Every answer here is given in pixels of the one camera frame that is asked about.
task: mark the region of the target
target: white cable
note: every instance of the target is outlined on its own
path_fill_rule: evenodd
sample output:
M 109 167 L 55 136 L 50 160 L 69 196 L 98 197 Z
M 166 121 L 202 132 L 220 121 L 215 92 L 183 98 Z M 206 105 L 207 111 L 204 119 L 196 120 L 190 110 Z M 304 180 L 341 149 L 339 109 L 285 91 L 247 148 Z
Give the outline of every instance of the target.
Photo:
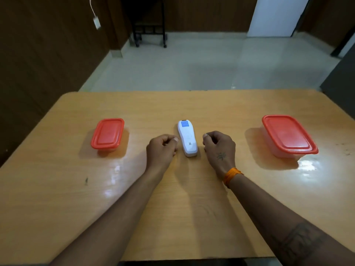
M 89 0 L 89 2 L 90 2 L 90 6 L 91 6 L 92 13 L 94 13 L 94 17 L 96 17 L 95 12 L 94 12 L 94 9 L 92 8 L 92 5 L 91 5 L 91 0 Z

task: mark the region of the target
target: food container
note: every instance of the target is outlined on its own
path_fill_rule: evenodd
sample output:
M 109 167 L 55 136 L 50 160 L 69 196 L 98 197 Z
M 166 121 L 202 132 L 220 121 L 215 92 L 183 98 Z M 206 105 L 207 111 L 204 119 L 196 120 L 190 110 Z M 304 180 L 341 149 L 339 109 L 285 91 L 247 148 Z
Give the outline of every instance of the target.
M 121 141 L 125 122 L 122 118 L 100 120 L 91 139 L 94 149 L 114 151 Z
M 317 154 L 318 148 L 302 125 L 286 115 L 267 115 L 261 126 L 265 141 L 278 158 L 295 158 Z

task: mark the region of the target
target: person's right arm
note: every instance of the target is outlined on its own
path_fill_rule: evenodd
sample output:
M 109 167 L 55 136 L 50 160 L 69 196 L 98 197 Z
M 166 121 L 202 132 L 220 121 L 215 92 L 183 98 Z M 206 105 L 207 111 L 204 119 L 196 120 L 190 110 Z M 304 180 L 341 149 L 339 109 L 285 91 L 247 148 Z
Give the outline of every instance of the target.
M 235 167 L 235 143 L 221 132 L 203 135 L 209 163 L 219 179 Z M 355 265 L 355 254 L 281 204 L 243 174 L 229 188 L 240 201 L 277 259 L 289 265 Z

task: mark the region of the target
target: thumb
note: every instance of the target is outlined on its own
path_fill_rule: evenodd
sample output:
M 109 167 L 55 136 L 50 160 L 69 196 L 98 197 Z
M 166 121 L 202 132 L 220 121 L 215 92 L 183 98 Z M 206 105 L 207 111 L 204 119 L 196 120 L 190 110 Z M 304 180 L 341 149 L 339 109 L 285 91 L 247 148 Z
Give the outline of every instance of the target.
M 209 136 L 208 134 L 205 133 L 204 135 L 202 135 L 202 138 L 205 147 L 211 147 L 215 145 L 215 143 L 212 141 L 211 136 Z
M 175 149 L 177 149 L 177 143 L 179 142 L 179 139 L 177 137 L 174 137 L 169 141 L 169 143 L 166 144 L 165 148 L 168 149 L 171 152 L 175 152 Z

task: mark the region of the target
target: person's left arm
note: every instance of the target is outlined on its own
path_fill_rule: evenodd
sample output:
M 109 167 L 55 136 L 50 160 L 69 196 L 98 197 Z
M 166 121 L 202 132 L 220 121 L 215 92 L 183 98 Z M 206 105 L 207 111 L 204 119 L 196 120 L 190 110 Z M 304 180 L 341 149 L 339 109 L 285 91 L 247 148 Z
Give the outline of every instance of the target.
M 153 138 L 147 146 L 144 174 L 50 265 L 117 265 L 153 190 L 175 156 L 177 142 L 174 135 Z

